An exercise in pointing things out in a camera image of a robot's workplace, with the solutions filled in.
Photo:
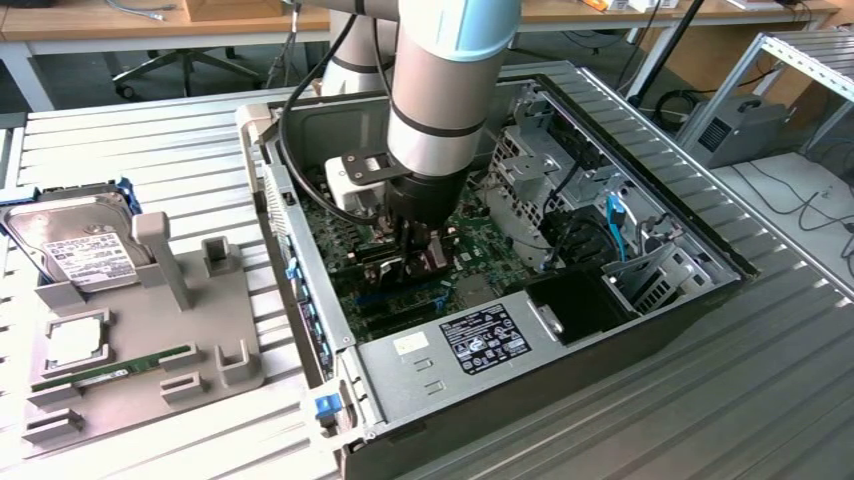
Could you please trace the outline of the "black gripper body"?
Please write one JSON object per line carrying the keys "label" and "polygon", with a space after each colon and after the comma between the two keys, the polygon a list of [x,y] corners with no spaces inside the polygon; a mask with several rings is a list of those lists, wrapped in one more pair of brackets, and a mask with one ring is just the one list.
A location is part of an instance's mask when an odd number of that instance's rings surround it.
{"label": "black gripper body", "polygon": [[427,230],[444,226],[454,213],[468,173],[446,176],[411,173],[388,181],[388,211],[395,219]]}

